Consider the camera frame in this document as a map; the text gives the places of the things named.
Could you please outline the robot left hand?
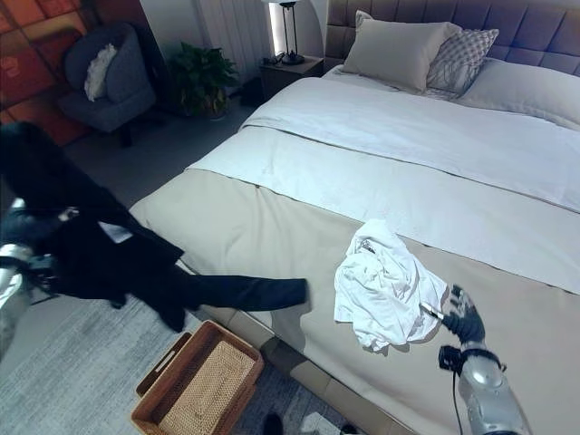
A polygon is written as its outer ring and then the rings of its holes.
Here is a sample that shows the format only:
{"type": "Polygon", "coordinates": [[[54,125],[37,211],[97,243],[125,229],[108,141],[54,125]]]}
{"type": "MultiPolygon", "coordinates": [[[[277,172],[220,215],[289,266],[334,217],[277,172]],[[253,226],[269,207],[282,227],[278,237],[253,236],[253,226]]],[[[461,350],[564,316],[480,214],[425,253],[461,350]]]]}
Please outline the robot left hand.
{"type": "Polygon", "coordinates": [[[79,215],[77,208],[34,211],[21,198],[17,198],[2,219],[1,245],[37,248],[79,215]]]}

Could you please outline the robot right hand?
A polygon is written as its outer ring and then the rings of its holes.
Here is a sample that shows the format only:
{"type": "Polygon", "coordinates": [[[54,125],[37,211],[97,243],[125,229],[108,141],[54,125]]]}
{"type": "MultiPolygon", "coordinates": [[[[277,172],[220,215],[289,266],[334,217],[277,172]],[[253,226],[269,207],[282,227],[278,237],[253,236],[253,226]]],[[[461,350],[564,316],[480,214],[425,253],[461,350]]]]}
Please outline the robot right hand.
{"type": "Polygon", "coordinates": [[[454,310],[443,315],[442,324],[458,336],[461,344],[483,343],[485,326],[469,294],[459,285],[454,285],[449,301],[454,310]]]}

